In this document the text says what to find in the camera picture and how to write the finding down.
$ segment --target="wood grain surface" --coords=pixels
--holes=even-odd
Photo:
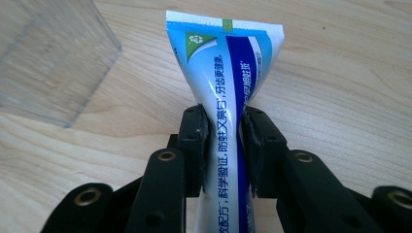
[[[412,189],[412,2],[99,0],[123,47],[72,128],[0,114],[0,232],[39,232],[83,183],[117,189],[144,173],[195,104],[164,29],[165,11],[282,23],[286,41],[251,103],[291,149],[317,154],[346,186]],[[188,232],[196,202],[188,200]],[[282,232],[256,200],[257,232]]]

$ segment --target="toothpaste tube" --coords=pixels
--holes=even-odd
[[[213,125],[194,232],[255,232],[239,125],[276,60],[283,26],[168,11],[166,29]]]

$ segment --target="clear plastic container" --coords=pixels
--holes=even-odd
[[[120,51],[91,0],[1,0],[0,110],[70,127]]]

